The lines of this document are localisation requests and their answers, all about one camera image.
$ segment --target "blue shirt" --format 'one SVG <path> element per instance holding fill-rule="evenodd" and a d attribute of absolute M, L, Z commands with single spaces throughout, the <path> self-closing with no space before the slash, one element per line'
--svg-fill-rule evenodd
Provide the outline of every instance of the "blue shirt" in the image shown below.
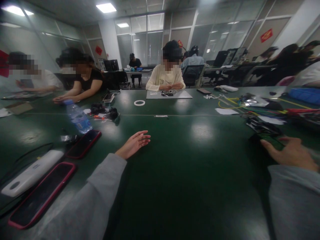
<path fill-rule="evenodd" d="M 186 58 L 181 63 L 181 69 L 186 68 L 188 65 L 203 65 L 204 59 L 203 57 L 197 56 L 196 54 L 193 54 L 191 57 Z"/>

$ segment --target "black t-shirt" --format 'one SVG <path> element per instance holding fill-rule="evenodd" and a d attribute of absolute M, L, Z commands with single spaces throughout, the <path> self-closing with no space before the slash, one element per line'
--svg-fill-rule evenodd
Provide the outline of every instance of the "black t-shirt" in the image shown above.
<path fill-rule="evenodd" d="M 135 61 L 135 62 L 132 61 L 132 60 L 130 60 L 129 66 L 130 66 L 130 67 L 140 67 L 140 66 L 141 66 L 140 59 L 139 59 L 139 58 L 136 58 L 136 61 Z"/>
<path fill-rule="evenodd" d="M 100 87 L 100 91 L 101 91 L 101 90 L 103 91 L 103 90 L 106 89 L 106 82 L 105 82 L 105 80 L 103 79 L 101 72 L 98 71 L 98 70 L 95 70 L 95 69 L 92 69 L 92 70 L 91 70 L 90 78 L 89 78 L 87 81 L 83 80 L 82 77 L 78 77 L 78 78 L 75 79 L 75 81 L 78 81 L 78 82 L 81 83 L 82 89 L 83 89 L 84 91 L 87 91 L 87 90 L 89 90 L 89 89 L 91 88 L 91 85 L 92 85 L 92 81 L 93 81 L 93 80 L 100 80 L 100 81 L 102 81 L 102 85 L 101 85 L 101 87 Z"/>

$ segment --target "bottle cap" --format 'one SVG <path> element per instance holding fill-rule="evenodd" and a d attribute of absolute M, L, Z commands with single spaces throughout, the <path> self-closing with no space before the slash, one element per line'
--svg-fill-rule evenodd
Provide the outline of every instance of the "bottle cap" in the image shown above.
<path fill-rule="evenodd" d="M 73 101 L 71 99 L 68 99 L 68 100 L 64 100 L 63 103 L 65 105 L 70 105 L 70 104 L 73 104 Z"/>

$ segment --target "white tape roll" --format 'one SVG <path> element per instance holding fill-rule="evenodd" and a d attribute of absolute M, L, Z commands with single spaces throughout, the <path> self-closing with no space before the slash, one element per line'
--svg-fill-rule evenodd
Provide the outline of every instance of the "white tape roll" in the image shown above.
<path fill-rule="evenodd" d="M 146 104 L 146 102 L 145 101 L 143 101 L 143 100 L 138 100 L 138 101 L 135 101 L 134 102 L 134 105 L 136 105 L 136 106 L 143 106 L 143 105 L 145 105 Z"/>

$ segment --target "ceiling light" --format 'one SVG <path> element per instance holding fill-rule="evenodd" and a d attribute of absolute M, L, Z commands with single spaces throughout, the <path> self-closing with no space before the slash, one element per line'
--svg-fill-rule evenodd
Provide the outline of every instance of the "ceiling light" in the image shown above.
<path fill-rule="evenodd" d="M 117 10 L 111 3 L 99 4 L 96 5 L 97 8 L 103 13 L 116 12 Z"/>
<path fill-rule="evenodd" d="M 15 25 L 15 24 L 11 24 L 11 23 L 0 23 L 0 25 L 6 26 L 6 27 L 13 27 L 13 28 L 21 27 L 21 26 L 18 26 L 18 25 Z"/>
<path fill-rule="evenodd" d="M 129 25 L 127 23 L 118 23 L 117 24 L 119 27 L 123 28 L 123 27 L 129 27 Z"/>
<path fill-rule="evenodd" d="M 17 6 L 7 6 L 7 7 L 2 7 L 1 9 L 5 10 L 5 11 L 8 11 L 8 12 L 11 12 L 11 13 L 14 13 L 14 14 L 17 14 L 19 16 L 24 16 L 24 13 L 23 11 L 21 10 L 21 8 L 18 8 Z M 29 12 L 27 10 L 24 10 L 26 12 L 27 15 L 33 15 L 34 13 L 32 12 Z"/>

